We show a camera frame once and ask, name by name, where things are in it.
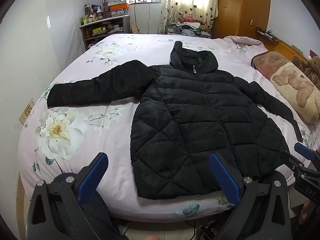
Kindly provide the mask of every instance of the human hand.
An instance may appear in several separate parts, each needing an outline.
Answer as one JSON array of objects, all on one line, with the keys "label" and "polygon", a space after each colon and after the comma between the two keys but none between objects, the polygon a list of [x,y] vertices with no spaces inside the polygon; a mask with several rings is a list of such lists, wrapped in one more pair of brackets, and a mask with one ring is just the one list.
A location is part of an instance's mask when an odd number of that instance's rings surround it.
[{"label": "human hand", "polygon": [[144,240],[160,240],[160,239],[157,236],[149,236],[149,237],[145,238]]},{"label": "human hand", "polygon": [[299,217],[299,224],[303,224],[308,220],[314,208],[315,208],[315,204],[311,202],[310,199],[307,199],[303,205],[303,208]]}]

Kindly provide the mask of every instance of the box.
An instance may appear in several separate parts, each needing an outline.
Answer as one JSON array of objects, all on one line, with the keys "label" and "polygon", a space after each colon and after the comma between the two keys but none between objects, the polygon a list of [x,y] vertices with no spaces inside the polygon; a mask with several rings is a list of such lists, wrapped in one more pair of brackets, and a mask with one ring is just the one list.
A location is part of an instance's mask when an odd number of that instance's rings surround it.
[{"label": "box", "polygon": [[110,10],[111,17],[127,15],[129,8]]},{"label": "box", "polygon": [[129,0],[113,1],[113,2],[108,3],[108,6],[117,5],[117,4],[124,4],[124,3],[129,4]]},{"label": "box", "polygon": [[171,25],[166,25],[164,33],[173,33],[173,34],[180,34],[180,27],[176,26],[171,26]]},{"label": "box", "polygon": [[100,28],[97,28],[97,29],[92,30],[92,32],[93,32],[93,35],[92,35],[92,36],[95,36],[95,35],[98,35],[98,34],[100,34],[100,33],[103,33],[103,30],[102,30],[102,28],[100,27]]},{"label": "box", "polygon": [[125,8],[129,8],[128,3],[115,4],[110,6],[110,11],[116,10],[116,9],[125,9]]}]

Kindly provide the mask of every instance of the vase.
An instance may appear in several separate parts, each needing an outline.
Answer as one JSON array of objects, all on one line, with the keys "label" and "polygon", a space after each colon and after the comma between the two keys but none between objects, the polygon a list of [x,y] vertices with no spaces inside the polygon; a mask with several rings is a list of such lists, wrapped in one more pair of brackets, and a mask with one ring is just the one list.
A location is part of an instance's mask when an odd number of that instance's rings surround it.
[{"label": "vase", "polygon": [[107,4],[103,6],[102,11],[103,11],[104,18],[109,18],[109,10],[110,10],[110,7]]}]

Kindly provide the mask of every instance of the floor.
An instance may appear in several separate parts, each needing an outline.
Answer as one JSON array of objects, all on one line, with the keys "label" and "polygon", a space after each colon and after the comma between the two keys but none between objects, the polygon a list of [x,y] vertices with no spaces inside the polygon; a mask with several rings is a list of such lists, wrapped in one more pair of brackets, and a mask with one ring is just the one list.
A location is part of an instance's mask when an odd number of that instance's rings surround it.
[{"label": "floor", "polygon": [[[289,186],[289,213],[290,218],[300,214],[301,205],[305,202],[306,198],[297,192],[293,185]],[[25,195],[24,198],[24,220],[27,221],[28,209],[30,200]],[[205,219],[196,220],[196,226],[203,225]],[[130,222],[127,225],[128,229],[125,235],[129,240],[143,240],[148,236],[158,236],[160,240],[189,240],[194,233],[193,227],[184,222],[176,223],[140,223]]]}]

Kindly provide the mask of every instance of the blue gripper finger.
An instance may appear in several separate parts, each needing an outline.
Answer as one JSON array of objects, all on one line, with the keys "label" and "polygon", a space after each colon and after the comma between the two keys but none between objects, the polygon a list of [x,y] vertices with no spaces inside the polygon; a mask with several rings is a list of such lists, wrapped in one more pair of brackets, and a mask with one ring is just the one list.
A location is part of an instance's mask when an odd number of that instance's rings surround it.
[{"label": "blue gripper finger", "polygon": [[310,150],[299,142],[294,145],[294,150],[309,161],[314,160],[315,158],[313,150]]},{"label": "blue gripper finger", "polygon": [[210,156],[209,163],[211,172],[214,174],[227,200],[237,207],[241,201],[238,184],[215,153]]},{"label": "blue gripper finger", "polygon": [[108,156],[104,153],[84,178],[83,182],[79,186],[78,192],[77,201],[80,205],[86,204],[88,201],[90,201],[103,175],[107,171],[108,164]]}]

